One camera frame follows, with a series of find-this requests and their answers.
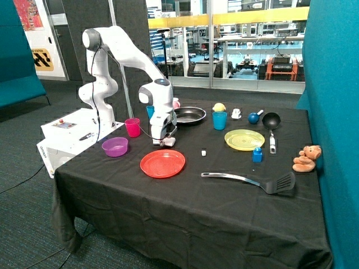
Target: teddy bear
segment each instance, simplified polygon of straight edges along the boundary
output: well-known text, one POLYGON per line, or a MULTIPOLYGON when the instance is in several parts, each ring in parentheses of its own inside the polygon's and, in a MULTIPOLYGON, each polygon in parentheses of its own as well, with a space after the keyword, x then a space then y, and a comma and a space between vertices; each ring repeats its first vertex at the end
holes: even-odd
POLYGON ((296 172, 310 172, 315 167, 315 161, 321 155, 320 146, 305 146, 299 152, 299 157, 294 158, 293 170, 296 172))

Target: teal couch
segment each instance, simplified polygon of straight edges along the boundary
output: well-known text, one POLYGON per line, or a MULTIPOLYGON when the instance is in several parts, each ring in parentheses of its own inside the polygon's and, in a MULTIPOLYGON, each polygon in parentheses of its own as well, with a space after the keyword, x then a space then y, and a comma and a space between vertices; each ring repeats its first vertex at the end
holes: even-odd
POLYGON ((359 1, 311 1, 303 58, 333 268, 359 268, 359 1))
POLYGON ((46 95, 13 0, 1 1, 0 36, 0 108, 46 95))

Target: blue cup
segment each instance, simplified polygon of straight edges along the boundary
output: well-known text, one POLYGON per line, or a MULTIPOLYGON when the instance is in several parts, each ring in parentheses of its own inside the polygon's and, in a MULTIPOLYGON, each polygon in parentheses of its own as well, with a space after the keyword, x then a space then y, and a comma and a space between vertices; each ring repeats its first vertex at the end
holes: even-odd
POLYGON ((213 126, 216 130, 225 129, 225 123, 227 121, 227 112, 217 111, 212 113, 213 126))
POLYGON ((146 106, 148 118, 151 119, 153 116, 153 113, 155 113, 155 107, 153 105, 146 106))

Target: glass wall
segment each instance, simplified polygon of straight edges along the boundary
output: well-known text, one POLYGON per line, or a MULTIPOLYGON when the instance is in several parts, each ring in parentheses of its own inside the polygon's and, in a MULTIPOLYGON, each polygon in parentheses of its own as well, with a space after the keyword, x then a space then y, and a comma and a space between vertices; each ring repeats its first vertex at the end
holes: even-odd
POLYGON ((153 61, 176 86, 302 93, 309 2, 147 0, 153 61))

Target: yellow beam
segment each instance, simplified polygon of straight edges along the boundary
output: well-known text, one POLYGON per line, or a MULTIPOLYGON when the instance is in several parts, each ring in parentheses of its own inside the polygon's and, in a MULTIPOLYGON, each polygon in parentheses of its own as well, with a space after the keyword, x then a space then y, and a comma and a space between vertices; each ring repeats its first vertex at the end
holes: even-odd
MULTIPOLYGON (((274 21, 302 21, 308 18, 309 7, 275 8, 246 12, 223 13, 213 15, 213 24, 245 24, 274 21)), ((208 25, 207 14, 171 18, 151 18, 148 20, 149 29, 175 28, 208 25)))
POLYGON ((174 17, 174 18, 151 18, 148 20, 149 29, 157 28, 175 28, 175 27, 190 27, 190 26, 200 26, 208 25, 209 17, 205 15, 197 16, 183 16, 183 17, 174 17))
POLYGON ((272 10, 214 14, 213 24, 246 24, 256 22, 302 21, 308 18, 309 7, 275 8, 272 10))

